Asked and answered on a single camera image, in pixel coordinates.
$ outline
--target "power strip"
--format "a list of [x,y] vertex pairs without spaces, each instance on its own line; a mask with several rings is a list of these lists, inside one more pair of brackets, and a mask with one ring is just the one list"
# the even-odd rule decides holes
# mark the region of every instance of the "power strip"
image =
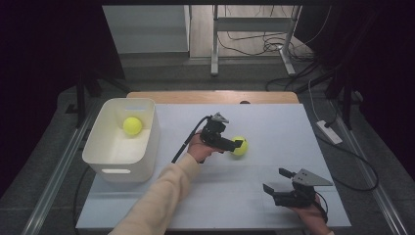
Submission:
[[324,126],[325,123],[326,121],[324,120],[320,120],[316,122],[320,130],[327,136],[327,138],[330,139],[330,141],[332,141],[333,144],[342,143],[343,140],[339,137],[339,135],[336,134],[336,132],[332,129],[332,127]]

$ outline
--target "white plastic bin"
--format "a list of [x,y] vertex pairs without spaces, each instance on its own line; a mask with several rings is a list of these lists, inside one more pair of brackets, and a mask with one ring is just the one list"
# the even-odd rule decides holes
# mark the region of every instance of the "white plastic bin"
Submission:
[[[137,135],[122,129],[126,118],[143,123]],[[105,180],[143,182],[155,167],[160,126],[156,104],[151,99],[116,98],[102,107],[91,129],[82,158]]]

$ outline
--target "table leg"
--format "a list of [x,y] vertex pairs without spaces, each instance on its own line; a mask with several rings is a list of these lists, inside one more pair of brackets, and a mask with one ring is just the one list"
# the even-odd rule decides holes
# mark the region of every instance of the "table leg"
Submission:
[[211,69],[210,74],[217,76],[219,73],[219,48],[217,44],[217,5],[213,6],[213,44],[211,47]]
[[299,19],[299,14],[300,14],[300,6],[294,6],[294,7],[295,7],[295,10],[291,16],[290,26],[289,26],[289,30],[286,35],[284,45],[280,49],[280,56],[284,62],[284,66],[286,67],[288,75],[296,75],[296,71],[294,70],[293,64],[291,63],[290,54],[288,52],[291,38],[293,37],[294,29],[296,28],[297,20]]

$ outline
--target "white wall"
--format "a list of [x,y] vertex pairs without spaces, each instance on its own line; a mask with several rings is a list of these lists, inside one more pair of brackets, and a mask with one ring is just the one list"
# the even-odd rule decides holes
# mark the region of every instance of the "white wall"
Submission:
[[189,51],[188,6],[104,6],[119,54]]

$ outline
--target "metal frame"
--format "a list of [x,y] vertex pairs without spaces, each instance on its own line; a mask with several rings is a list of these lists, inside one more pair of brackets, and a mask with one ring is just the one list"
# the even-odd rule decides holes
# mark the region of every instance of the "metal frame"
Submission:
[[220,18],[218,16],[218,5],[214,5],[210,74],[213,76],[219,74],[219,48],[217,44],[217,33],[219,31],[277,31],[287,33],[284,45],[279,52],[288,75],[295,75],[296,71],[288,53],[291,38],[293,37],[300,14],[300,6],[294,6],[294,8],[294,13],[290,18]]
[[[359,143],[353,135],[353,132],[347,128],[342,118],[337,117],[336,123],[340,127],[340,130],[345,137],[344,139],[351,148],[351,150],[355,154],[367,161],[367,157],[364,154],[363,150],[360,148]],[[371,168],[360,160],[357,160],[357,164],[359,165],[360,170],[363,176],[365,177],[365,180],[368,183],[368,185],[374,185],[376,181],[375,174],[373,173]],[[396,235],[408,234],[406,226],[404,225],[397,209],[393,205],[391,198],[388,196],[387,192],[385,191],[385,188],[382,186],[381,183],[379,183],[378,188],[373,191],[373,197],[375,198],[379,208],[384,214],[384,217],[388,225],[390,226],[392,233]]]
[[70,163],[72,162],[73,156],[75,155],[80,142],[82,141],[82,137],[85,134],[89,124],[92,122],[94,117],[92,114],[97,114],[98,111],[98,102],[93,101],[90,105],[90,112],[88,113],[85,121],[82,125],[75,130],[73,133],[67,148],[64,150],[61,159],[59,160],[58,164],[55,167],[51,177],[49,178],[48,184],[46,185],[45,189],[43,190],[42,195],[37,201],[37,204],[28,219],[22,235],[25,234],[38,234],[40,229],[42,228],[43,222],[48,215],[49,209],[52,207],[52,204],[55,201],[56,195],[61,188],[62,182],[65,179],[65,176],[68,172],[70,167]]

